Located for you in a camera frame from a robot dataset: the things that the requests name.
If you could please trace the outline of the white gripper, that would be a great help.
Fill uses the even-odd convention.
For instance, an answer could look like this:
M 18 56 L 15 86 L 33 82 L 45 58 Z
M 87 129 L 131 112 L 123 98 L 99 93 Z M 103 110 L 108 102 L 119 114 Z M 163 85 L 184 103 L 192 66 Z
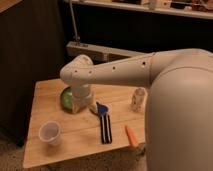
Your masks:
M 93 93 L 90 85 L 72 86 L 72 111 L 78 113 L 93 103 Z

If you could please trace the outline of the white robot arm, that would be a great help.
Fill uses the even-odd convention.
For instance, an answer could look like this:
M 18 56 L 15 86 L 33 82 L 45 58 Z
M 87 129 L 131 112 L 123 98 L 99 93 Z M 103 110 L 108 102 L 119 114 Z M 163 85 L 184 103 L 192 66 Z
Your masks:
M 99 65 L 79 55 L 60 77 L 77 98 L 89 84 L 147 88 L 147 171 L 213 171 L 212 52 L 161 51 Z

